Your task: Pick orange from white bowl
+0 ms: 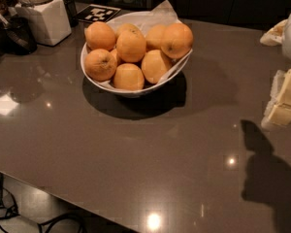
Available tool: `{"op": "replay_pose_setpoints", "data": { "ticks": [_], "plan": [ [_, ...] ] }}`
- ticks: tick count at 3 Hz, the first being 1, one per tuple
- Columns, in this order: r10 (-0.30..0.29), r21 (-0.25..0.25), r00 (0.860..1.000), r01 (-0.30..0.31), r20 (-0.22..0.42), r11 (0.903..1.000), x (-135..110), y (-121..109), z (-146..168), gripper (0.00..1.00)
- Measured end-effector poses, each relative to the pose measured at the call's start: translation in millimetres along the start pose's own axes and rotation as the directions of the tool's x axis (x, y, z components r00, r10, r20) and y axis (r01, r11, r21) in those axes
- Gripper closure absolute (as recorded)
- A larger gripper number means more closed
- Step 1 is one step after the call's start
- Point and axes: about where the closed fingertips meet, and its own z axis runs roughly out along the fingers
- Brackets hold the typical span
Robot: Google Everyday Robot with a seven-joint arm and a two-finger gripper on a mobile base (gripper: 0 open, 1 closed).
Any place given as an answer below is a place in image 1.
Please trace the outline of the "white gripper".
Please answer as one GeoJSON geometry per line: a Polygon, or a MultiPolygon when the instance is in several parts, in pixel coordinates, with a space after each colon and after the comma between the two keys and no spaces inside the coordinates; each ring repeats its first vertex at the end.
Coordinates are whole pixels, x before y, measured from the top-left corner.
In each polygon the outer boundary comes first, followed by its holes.
{"type": "MultiPolygon", "coordinates": [[[[265,46],[278,46],[282,42],[282,53],[291,60],[291,14],[268,30],[260,38],[265,46]]],[[[273,78],[268,102],[261,126],[267,130],[285,127],[291,123],[291,68],[278,70],[273,78]]]]}

